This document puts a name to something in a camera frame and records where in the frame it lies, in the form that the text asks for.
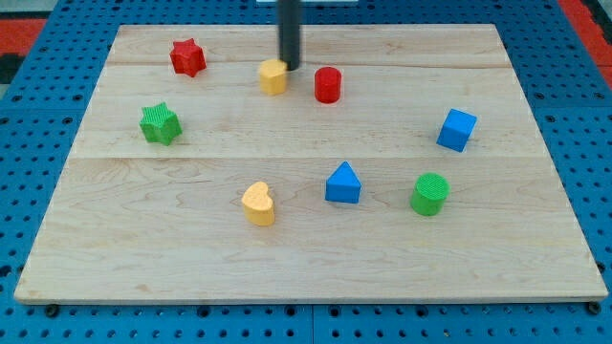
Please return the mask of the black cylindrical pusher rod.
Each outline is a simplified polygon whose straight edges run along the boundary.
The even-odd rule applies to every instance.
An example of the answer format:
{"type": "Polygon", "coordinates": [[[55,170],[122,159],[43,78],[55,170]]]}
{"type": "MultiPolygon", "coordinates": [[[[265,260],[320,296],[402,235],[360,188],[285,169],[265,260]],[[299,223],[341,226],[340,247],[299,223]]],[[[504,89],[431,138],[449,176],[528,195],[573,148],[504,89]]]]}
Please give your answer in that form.
{"type": "Polygon", "coordinates": [[[278,57],[289,71],[300,66],[301,57],[301,1],[277,1],[278,57]]]}

